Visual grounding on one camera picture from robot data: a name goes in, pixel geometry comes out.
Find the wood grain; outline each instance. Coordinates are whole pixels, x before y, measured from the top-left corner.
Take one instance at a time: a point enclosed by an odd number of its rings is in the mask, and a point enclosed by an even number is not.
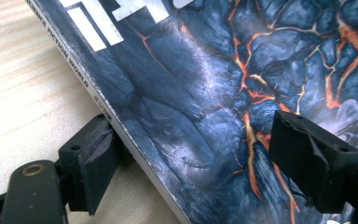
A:
[[[0,194],[10,174],[57,150],[99,114],[89,94],[22,0],[0,0]],[[178,223],[127,152],[95,217],[72,223]]]

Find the lava crack pattern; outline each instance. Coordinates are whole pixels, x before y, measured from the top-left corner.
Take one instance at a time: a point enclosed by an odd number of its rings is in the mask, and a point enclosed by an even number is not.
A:
[[[166,20],[155,24],[143,8],[115,22],[124,42],[81,57],[189,220],[345,221],[348,214],[323,216],[293,195],[268,149],[275,110],[358,147],[358,0],[164,5]]]

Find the wooden surface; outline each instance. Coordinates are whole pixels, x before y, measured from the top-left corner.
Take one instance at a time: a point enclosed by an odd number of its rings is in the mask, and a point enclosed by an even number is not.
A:
[[[65,59],[24,0],[0,0],[0,194],[10,174],[57,150],[99,114]],[[177,223],[127,152],[95,217],[72,223]]]

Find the hole in clamp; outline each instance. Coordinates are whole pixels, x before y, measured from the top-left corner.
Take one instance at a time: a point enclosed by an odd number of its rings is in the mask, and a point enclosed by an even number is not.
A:
[[[21,171],[21,174],[23,176],[32,176],[32,175],[40,174],[44,170],[45,170],[45,165],[44,164],[33,164],[33,165],[30,165],[30,166],[24,168]]]
[[[73,151],[78,151],[79,149],[80,149],[80,146],[78,146],[78,145],[71,147],[71,150],[73,150]]]

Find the metal rivet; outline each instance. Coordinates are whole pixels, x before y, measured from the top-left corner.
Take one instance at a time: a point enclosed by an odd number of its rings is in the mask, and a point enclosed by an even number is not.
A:
[[[41,173],[43,170],[45,170],[44,164],[33,164],[26,168],[24,168],[21,172],[23,176],[31,176],[31,175],[37,175]]]

